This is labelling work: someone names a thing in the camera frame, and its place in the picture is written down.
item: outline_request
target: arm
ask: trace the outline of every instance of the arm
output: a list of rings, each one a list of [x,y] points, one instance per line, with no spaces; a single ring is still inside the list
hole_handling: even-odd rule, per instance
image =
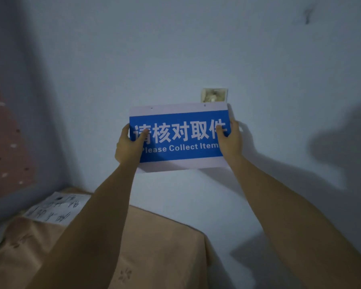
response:
[[[222,154],[280,259],[307,288],[361,288],[361,255],[306,199],[242,156],[238,122],[225,137]]]
[[[119,257],[132,180],[148,133],[145,130],[132,142],[128,131],[126,125],[117,145],[119,167],[68,225],[27,289],[108,288]]]

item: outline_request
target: person's left arm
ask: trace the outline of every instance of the person's left arm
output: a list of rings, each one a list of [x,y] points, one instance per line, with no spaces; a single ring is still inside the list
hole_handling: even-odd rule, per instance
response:
[[[108,288],[119,257],[132,181],[145,130],[135,142],[123,128],[115,158],[119,167],[96,189],[68,225],[27,289]]]

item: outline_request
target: spotted pink fabric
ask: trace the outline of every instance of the spotted pink fabric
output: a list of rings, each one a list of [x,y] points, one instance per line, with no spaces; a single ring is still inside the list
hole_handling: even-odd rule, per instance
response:
[[[0,95],[0,197],[32,184],[34,175],[21,130]]]

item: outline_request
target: wall socket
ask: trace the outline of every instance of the wall socket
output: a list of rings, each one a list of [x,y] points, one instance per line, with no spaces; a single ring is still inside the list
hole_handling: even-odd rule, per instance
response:
[[[203,88],[201,102],[227,101],[227,88]]]

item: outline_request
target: forearm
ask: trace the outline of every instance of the forearm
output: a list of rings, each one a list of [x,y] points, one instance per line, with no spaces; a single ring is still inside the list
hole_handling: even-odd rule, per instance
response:
[[[305,286],[361,288],[361,255],[317,208],[243,157],[230,165],[279,257]]]
[[[136,165],[120,165],[49,253],[28,289],[107,288],[119,257]]]

